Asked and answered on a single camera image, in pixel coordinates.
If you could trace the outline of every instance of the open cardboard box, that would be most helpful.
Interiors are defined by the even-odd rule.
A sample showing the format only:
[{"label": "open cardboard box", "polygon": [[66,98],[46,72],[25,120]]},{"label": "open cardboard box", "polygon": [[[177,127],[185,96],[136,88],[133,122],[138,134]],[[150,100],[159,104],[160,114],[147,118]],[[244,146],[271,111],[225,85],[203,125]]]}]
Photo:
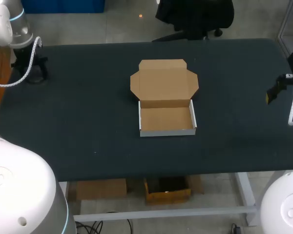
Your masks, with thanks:
[{"label": "open cardboard box", "polygon": [[142,60],[130,77],[130,89],[139,98],[141,137],[195,135],[192,96],[197,75],[183,59]]}]

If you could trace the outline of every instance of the floor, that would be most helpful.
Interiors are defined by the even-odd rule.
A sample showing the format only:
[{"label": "floor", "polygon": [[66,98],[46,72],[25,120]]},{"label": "floor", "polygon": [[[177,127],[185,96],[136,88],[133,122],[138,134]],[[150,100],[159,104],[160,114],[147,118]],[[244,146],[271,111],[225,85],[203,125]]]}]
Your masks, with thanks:
[{"label": "floor", "polygon": [[[255,199],[260,196],[273,172],[248,173]],[[126,198],[98,199],[69,202],[70,209],[77,214],[99,214],[110,211],[129,212],[164,209],[187,209],[208,207],[232,207],[242,205],[233,174],[201,175],[205,194],[194,194],[191,199],[182,204],[148,206],[145,204],[143,181],[127,180],[127,186],[133,192]],[[243,234],[262,234],[261,227],[247,227],[244,214],[212,215],[199,217],[174,217],[134,219],[132,221],[135,234],[229,234],[231,224],[242,227]],[[102,234],[128,234],[129,226],[125,220],[105,221]]]},{"label": "floor", "polygon": [[[219,39],[275,39],[287,0],[233,0],[235,19]],[[28,15],[36,35],[45,46],[151,41],[174,33],[173,27],[157,20],[156,0],[106,0],[102,14]],[[259,196],[272,172],[249,173],[255,196]],[[236,183],[229,174],[202,175],[204,195],[194,195],[187,203],[174,206],[148,207],[143,196],[123,199],[82,201],[82,214],[108,211],[235,206],[241,203]],[[243,215],[140,219],[133,221],[135,234],[228,234],[231,224],[243,226],[244,234],[262,234],[261,227],[247,227]],[[104,222],[102,234],[129,233],[125,221]]]}]

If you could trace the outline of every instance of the table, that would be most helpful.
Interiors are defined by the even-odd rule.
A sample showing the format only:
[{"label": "table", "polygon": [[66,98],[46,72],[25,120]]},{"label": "table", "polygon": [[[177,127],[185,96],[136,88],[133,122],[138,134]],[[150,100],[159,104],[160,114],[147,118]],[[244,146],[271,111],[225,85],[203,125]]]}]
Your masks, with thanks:
[{"label": "table", "polygon": [[[293,169],[293,91],[265,103],[275,79],[291,72],[272,40],[51,46],[43,55],[50,79],[6,90],[0,134],[43,157],[59,181]],[[139,137],[129,84],[142,59],[184,59],[198,74],[196,136]],[[19,78],[13,73],[11,82]],[[237,177],[246,206],[212,213],[257,211],[245,174]]]}]

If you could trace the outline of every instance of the box flap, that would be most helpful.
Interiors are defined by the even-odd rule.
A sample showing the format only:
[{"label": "box flap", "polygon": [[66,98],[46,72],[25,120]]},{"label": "box flap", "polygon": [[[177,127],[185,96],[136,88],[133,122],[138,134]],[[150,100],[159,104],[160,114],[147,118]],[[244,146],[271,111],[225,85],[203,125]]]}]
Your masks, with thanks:
[{"label": "box flap", "polygon": [[141,100],[188,100],[198,89],[197,75],[183,59],[142,60],[130,78],[131,91]]}]

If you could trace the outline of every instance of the black office chair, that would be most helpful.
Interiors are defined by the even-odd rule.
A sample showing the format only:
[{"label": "black office chair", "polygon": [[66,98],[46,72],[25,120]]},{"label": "black office chair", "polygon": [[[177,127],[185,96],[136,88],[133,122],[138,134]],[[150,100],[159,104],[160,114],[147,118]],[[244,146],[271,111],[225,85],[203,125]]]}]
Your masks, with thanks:
[{"label": "black office chair", "polygon": [[220,37],[231,26],[234,7],[232,0],[161,0],[156,18],[181,32],[154,41],[208,39],[209,31]]}]

